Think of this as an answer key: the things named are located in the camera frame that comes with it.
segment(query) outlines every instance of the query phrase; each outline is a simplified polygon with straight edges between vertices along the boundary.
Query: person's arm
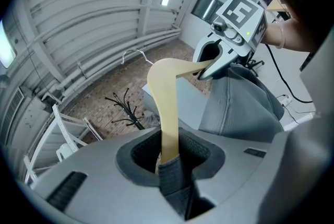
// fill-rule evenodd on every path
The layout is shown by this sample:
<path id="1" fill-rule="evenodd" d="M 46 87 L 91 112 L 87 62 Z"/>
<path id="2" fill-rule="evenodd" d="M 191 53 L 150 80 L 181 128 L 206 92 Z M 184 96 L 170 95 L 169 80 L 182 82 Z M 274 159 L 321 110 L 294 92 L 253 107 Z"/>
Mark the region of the person's arm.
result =
<path id="1" fill-rule="evenodd" d="M 284 48 L 293 51 L 316 52 L 318 46 L 307 30 L 296 19 L 281 22 L 285 36 Z M 281 25 L 270 23 L 261 41 L 263 44 L 279 46 L 281 44 Z"/>

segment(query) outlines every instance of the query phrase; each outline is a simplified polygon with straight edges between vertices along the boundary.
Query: ventilation grille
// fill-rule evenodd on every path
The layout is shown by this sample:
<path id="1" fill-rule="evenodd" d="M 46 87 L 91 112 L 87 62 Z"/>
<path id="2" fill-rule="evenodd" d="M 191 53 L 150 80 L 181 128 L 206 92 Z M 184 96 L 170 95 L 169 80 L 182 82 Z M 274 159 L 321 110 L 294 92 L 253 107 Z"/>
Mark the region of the ventilation grille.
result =
<path id="1" fill-rule="evenodd" d="M 63 212 L 80 189 L 86 177 L 87 175 L 81 172 L 72 172 L 46 201 Z"/>
<path id="2" fill-rule="evenodd" d="M 14 94 L 9 107 L 7 109 L 6 115 L 4 117 L 3 125 L 2 125 L 2 133 L 5 134 L 5 137 L 7 138 L 10 126 L 14 120 L 15 114 L 17 110 L 19 109 L 21 103 L 24 100 L 24 95 L 20 88 L 17 88 L 16 93 Z"/>

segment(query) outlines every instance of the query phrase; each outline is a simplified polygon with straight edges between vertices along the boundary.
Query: black vent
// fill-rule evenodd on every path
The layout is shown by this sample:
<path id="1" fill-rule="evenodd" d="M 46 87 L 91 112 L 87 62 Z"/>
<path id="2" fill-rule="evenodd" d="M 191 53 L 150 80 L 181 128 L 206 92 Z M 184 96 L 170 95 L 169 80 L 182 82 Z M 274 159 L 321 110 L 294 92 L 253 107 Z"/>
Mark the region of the black vent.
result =
<path id="1" fill-rule="evenodd" d="M 263 158 L 266 155 L 265 151 L 260 151 L 260 150 L 252 149 L 252 148 L 247 148 L 246 150 L 244 150 L 244 152 L 249 155 L 254 155 L 257 157 L 261 157 L 261 158 Z"/>
<path id="2" fill-rule="evenodd" d="M 50 205 L 63 212 L 74 195 L 80 189 L 87 175 L 72 172 L 46 200 Z"/>

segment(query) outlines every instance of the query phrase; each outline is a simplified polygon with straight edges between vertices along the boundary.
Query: black coat rack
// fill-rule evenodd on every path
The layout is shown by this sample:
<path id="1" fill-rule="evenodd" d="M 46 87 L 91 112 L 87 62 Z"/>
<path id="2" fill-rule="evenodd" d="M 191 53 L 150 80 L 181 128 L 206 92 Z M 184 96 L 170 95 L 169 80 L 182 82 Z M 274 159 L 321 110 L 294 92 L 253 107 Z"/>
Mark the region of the black coat rack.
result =
<path id="1" fill-rule="evenodd" d="M 139 119 L 142 118 L 142 116 L 144 115 L 143 113 L 141 114 L 142 116 L 137 118 L 135 113 L 136 113 L 136 109 L 137 106 L 135 106 L 134 111 L 132 112 L 131 107 L 130 107 L 130 103 L 129 101 L 125 101 L 126 95 L 129 91 L 129 88 L 126 89 L 124 97 L 123 97 L 123 101 L 120 100 L 120 98 L 117 96 L 116 93 L 113 92 L 113 95 L 115 97 L 116 100 L 110 99 L 108 97 L 104 97 L 106 100 L 110 100 L 115 102 L 114 106 L 120 106 L 124 112 L 127 114 L 127 116 L 129 117 L 128 119 L 119 119 L 119 120 L 115 120 L 115 121 L 111 121 L 111 123 L 116 123 L 116 122 L 121 122 L 121 121 L 130 121 L 130 124 L 126 124 L 126 126 L 132 126 L 135 125 L 139 130 L 145 129 L 142 124 L 139 123 Z"/>

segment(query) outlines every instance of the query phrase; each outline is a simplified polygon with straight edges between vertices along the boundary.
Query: gray fabric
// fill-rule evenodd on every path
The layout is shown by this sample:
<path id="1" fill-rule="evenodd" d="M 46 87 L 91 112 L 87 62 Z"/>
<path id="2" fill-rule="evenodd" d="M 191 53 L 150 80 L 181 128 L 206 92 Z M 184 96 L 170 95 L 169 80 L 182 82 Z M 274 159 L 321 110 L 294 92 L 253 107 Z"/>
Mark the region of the gray fabric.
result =
<path id="1" fill-rule="evenodd" d="M 283 131 L 282 105 L 250 70 L 233 64 L 218 77 L 199 130 L 258 142 L 271 142 Z"/>
<path id="2" fill-rule="evenodd" d="M 183 163 L 180 155 L 159 165 L 158 169 L 161 194 L 175 211 L 186 219 L 189 212 L 189 202 L 192 198 L 191 169 Z"/>
<path id="3" fill-rule="evenodd" d="M 144 114 L 143 122 L 146 122 L 149 125 L 149 127 L 160 126 L 160 118 L 158 115 L 155 115 L 155 113 L 148 110 L 145 110 L 143 114 Z"/>

